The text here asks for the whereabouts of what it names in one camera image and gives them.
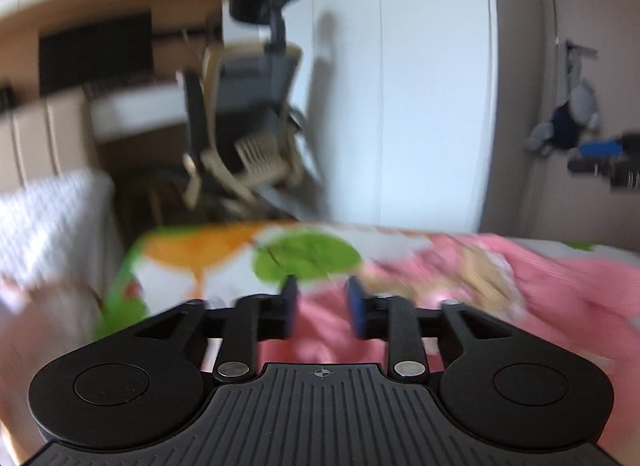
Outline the pink knit garment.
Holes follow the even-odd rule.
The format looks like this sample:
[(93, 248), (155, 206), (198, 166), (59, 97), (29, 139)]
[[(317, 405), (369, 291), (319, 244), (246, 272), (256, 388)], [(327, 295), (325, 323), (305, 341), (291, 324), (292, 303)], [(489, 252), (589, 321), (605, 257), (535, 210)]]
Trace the pink knit garment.
[(297, 229), (254, 241), (264, 283), (294, 274), (311, 284), (294, 336), (264, 343), (265, 362), (383, 363), (382, 341), (350, 327), (346, 277), (371, 296), (420, 308), (465, 302), (574, 351), (613, 378), (639, 371), (639, 260), (602, 246), (525, 244), (498, 235), (359, 231), (354, 241)]

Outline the colourful printed bed sheet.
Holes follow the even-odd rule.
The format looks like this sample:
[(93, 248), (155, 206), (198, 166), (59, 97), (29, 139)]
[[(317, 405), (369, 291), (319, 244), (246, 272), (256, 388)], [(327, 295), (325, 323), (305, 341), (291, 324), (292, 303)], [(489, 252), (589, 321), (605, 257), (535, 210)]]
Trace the colourful printed bed sheet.
[[(128, 252), (105, 297), (102, 319), (96, 332), (99, 336), (113, 334), (147, 316), (191, 299), (203, 299), (214, 308), (226, 308), (253, 293), (275, 293), (285, 278), (274, 284), (264, 283), (256, 276), (253, 271), (254, 241), (297, 229), (326, 232), (332, 241), (337, 238), (354, 241), (359, 231), (401, 232), (382, 227), (309, 223), (240, 223), (161, 229), (143, 236)], [(600, 246), (508, 239), (525, 244)], [(296, 278), (302, 294), (310, 296), (311, 284)]]

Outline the grey plush toy hanging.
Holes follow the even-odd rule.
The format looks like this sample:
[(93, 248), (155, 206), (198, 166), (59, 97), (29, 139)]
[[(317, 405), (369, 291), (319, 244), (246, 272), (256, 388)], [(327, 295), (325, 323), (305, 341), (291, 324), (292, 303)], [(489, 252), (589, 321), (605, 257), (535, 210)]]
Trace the grey plush toy hanging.
[(567, 101), (553, 111), (551, 119), (529, 133), (525, 148), (542, 157), (553, 151), (567, 152), (578, 145), (585, 131), (598, 131), (600, 124), (596, 91), (588, 80), (582, 79), (570, 91)]

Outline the beige mesh office chair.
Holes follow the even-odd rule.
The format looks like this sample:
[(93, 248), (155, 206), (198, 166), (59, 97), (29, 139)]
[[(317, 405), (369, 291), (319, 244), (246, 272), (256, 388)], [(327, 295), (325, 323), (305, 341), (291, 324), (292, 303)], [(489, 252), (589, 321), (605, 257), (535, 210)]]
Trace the beige mesh office chair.
[(295, 189), (309, 173), (304, 114), (291, 103), (303, 51), (288, 41), (298, 0), (223, 0), (205, 22), (202, 66), (178, 81), (186, 101), (186, 207), (205, 199), (257, 204), (259, 191)]

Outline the white wardrobe door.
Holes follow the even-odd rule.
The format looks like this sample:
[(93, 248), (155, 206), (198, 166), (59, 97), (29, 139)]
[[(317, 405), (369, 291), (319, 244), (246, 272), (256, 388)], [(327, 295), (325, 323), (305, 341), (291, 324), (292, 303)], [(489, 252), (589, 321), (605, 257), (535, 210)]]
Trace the white wardrobe door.
[(292, 95), (309, 174), (295, 218), (474, 232), (497, 90), (496, 0), (299, 0)]

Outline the black keyboard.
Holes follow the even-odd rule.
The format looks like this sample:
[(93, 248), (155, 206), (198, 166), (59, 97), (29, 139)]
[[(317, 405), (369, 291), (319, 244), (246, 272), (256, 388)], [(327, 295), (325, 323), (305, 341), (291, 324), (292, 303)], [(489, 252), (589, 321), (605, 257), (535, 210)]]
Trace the black keyboard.
[(114, 92), (137, 90), (137, 88), (154, 88), (154, 86), (175, 83), (176, 78), (156, 77), (154, 74), (140, 72), (140, 74), (124, 74), (118, 77), (87, 81), (81, 85), (81, 88), (90, 100), (94, 100)]

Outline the black computer monitor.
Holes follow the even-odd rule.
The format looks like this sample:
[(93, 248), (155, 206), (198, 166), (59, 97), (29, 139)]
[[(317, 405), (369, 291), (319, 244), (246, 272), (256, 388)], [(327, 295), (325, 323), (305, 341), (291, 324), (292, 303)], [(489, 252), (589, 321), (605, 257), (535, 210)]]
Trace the black computer monitor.
[(152, 15), (130, 14), (40, 36), (39, 93), (124, 74), (154, 74)]

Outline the wooden desk with shelf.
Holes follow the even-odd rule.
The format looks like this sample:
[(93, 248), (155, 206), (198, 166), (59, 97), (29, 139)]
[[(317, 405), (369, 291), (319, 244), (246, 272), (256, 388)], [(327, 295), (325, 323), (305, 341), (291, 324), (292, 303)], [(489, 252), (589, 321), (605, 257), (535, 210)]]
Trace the wooden desk with shelf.
[(179, 118), (222, 0), (1, 0), (1, 187), (96, 163), (96, 143)]

